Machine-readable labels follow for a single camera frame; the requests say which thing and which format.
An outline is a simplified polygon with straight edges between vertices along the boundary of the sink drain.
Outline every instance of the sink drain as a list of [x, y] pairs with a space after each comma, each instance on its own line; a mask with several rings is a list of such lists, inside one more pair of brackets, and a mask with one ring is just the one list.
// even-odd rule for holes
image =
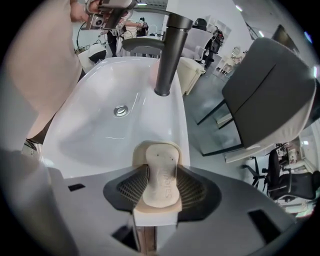
[[123, 117], [128, 113], [128, 107], [126, 105], [117, 106], [113, 113], [116, 117]]

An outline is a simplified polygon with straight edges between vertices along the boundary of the black faucet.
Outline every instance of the black faucet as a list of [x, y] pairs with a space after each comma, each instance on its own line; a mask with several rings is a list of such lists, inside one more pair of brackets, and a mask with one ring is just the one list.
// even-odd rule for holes
[[170, 94], [171, 83], [174, 79], [182, 50], [186, 43], [188, 31], [193, 21], [173, 12], [154, 8], [134, 8], [138, 12], [160, 13], [168, 15], [164, 40], [152, 38], [131, 38], [122, 42], [126, 51], [132, 51], [136, 47], [145, 46], [161, 50], [158, 77], [154, 92], [159, 96]]

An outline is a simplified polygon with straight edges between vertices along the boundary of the white sink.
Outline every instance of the white sink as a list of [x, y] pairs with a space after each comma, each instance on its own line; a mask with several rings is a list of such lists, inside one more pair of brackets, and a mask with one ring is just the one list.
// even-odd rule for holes
[[[177, 73], [170, 95], [154, 93], [150, 76], [157, 59], [108, 58], [79, 81], [55, 115], [42, 148], [42, 161], [74, 178], [132, 166], [143, 141], [176, 143], [190, 165], [185, 108]], [[115, 116], [118, 106], [127, 114]]]

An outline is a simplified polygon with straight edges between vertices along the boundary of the gray floor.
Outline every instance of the gray floor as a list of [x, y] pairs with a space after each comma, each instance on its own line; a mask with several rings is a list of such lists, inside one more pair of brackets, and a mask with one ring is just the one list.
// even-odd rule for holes
[[[248, 170], [242, 169], [241, 165], [246, 163], [255, 169], [253, 160], [244, 159], [232, 163], [226, 163], [223, 154], [203, 157], [202, 153], [228, 148], [240, 144], [240, 138], [234, 122], [219, 130], [216, 119], [228, 114], [226, 106], [223, 106], [214, 115], [202, 124], [197, 125], [207, 113], [209, 113], [223, 99], [222, 89], [228, 78], [213, 68], [201, 76], [190, 94], [183, 96], [191, 166], [209, 170], [211, 172], [253, 182], [253, 177]], [[268, 157], [258, 157], [259, 169], [268, 167]], [[262, 190], [263, 181], [259, 183]]]

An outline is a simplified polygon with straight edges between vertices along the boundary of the black office chair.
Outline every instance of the black office chair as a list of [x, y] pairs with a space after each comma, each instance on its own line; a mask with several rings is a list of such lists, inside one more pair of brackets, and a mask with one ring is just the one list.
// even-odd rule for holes
[[266, 176], [259, 174], [257, 159], [255, 161], [255, 171], [248, 165], [243, 165], [253, 175], [252, 185], [258, 187], [259, 180], [264, 180], [264, 187], [267, 185], [267, 195], [273, 200], [284, 199], [287, 202], [295, 198], [303, 198], [313, 200], [316, 198], [316, 190], [320, 187], [320, 172], [307, 172], [302, 174], [292, 174], [291, 169], [284, 168], [283, 171], [289, 171], [287, 174], [280, 176], [281, 165], [279, 162], [277, 150], [273, 149], [270, 152], [268, 160], [268, 169], [263, 168], [262, 173], [267, 173]]
[[283, 174], [277, 185], [268, 186], [268, 196], [273, 200], [284, 199], [291, 201], [295, 198], [313, 200], [316, 190], [320, 187], [320, 172], [301, 174]]

